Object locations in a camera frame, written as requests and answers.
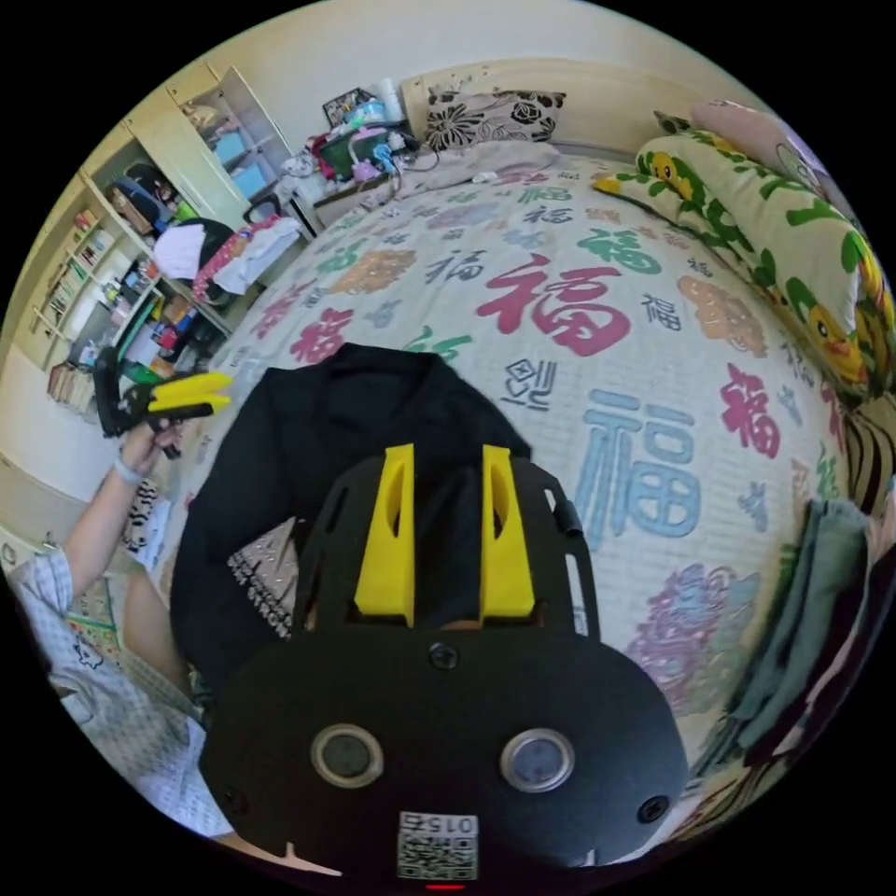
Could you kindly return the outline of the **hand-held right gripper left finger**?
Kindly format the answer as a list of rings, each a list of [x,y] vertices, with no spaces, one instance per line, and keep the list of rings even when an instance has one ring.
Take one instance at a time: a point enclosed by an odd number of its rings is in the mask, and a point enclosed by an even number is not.
[[[355,592],[361,616],[406,627],[414,622],[414,488],[413,445],[388,448]]]

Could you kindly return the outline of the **person's left hand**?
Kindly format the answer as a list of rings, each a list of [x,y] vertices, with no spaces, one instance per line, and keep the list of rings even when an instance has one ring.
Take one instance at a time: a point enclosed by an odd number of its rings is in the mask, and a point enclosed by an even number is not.
[[[125,481],[139,483],[154,469],[158,459],[179,446],[182,425],[168,420],[142,423],[131,430],[119,449],[115,470]]]

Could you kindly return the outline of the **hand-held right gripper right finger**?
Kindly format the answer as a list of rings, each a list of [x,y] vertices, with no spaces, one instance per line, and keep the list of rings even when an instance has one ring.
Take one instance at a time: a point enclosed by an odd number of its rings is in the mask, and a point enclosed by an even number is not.
[[[480,619],[527,621],[536,598],[510,451],[485,445],[482,474]]]

